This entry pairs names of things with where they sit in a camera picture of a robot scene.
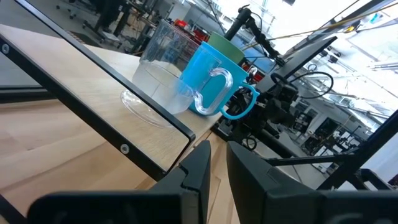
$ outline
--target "bolt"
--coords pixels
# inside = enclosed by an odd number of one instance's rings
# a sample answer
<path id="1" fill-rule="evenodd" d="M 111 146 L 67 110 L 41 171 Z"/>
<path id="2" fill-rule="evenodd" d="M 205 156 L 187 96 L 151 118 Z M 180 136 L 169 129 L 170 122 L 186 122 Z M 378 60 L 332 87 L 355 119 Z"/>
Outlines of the bolt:
<path id="1" fill-rule="evenodd" d="M 3 45 L 1 46 L 1 51 L 2 51 L 4 54 L 8 54 L 8 52 L 10 52 L 10 46 L 8 46 L 7 44 L 3 44 Z"/>
<path id="2" fill-rule="evenodd" d="M 120 146 L 120 151 L 121 151 L 123 154 L 128 154 L 129 151 L 130 151 L 130 148 L 129 148 L 128 145 L 123 144 L 123 145 Z"/>

